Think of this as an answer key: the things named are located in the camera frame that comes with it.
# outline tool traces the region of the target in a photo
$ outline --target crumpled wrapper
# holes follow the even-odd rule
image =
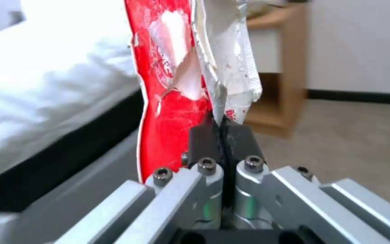
[[[262,92],[246,26],[246,0],[191,0],[191,28],[213,116],[243,123]]]

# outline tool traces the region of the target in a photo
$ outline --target floor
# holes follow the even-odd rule
[[[308,100],[290,140],[256,138],[270,169],[306,166],[322,183],[350,178],[390,202],[390,105]]]

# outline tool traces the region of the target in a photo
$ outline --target hex socket screw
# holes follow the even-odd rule
[[[264,159],[256,155],[249,155],[245,159],[245,170],[250,173],[260,173],[263,171]]]
[[[303,166],[298,166],[295,168],[295,170],[297,171],[297,173],[299,173],[305,179],[309,180],[310,182],[312,181],[314,174],[311,171],[309,171],[308,168],[303,167]]]
[[[198,160],[198,172],[204,176],[213,175],[216,172],[216,161],[212,158],[200,158]]]
[[[170,168],[158,168],[153,173],[153,183],[157,186],[165,186],[171,179],[172,170]]]
[[[189,153],[187,151],[184,151],[181,154],[181,164],[188,165],[188,163],[189,163]]]

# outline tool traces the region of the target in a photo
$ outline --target gray surface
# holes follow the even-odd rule
[[[320,188],[390,240],[390,203],[350,179]]]
[[[126,180],[137,181],[137,133],[23,211],[12,243],[55,241]]]
[[[251,173],[242,161],[236,184],[285,229],[306,226],[326,243],[390,243],[289,166],[269,174]]]
[[[126,181],[54,244],[112,243],[154,197],[152,188]]]
[[[194,226],[210,197],[207,189],[206,179],[200,173],[180,169],[115,243],[169,242],[179,227]]]
[[[256,138],[271,170],[306,166],[322,183],[350,178],[390,202],[390,105],[308,100],[291,140]]]

